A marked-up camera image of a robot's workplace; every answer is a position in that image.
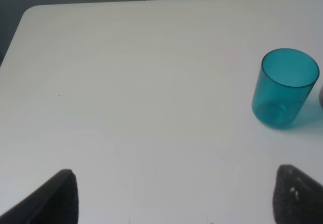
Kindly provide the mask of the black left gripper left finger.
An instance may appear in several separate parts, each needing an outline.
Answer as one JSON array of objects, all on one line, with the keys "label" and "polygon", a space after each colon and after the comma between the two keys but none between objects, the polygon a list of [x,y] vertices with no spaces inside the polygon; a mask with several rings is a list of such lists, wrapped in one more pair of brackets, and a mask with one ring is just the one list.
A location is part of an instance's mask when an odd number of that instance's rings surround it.
[{"label": "black left gripper left finger", "polygon": [[57,172],[1,215],[1,223],[78,223],[79,196],[72,170]]}]

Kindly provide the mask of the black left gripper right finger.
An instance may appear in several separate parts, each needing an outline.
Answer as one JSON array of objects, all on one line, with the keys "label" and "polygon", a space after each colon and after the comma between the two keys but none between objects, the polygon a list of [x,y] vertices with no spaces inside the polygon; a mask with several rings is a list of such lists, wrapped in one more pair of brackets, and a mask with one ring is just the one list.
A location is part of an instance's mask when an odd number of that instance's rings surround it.
[{"label": "black left gripper right finger", "polygon": [[322,184],[291,164],[279,166],[273,213],[276,223],[322,223]]}]

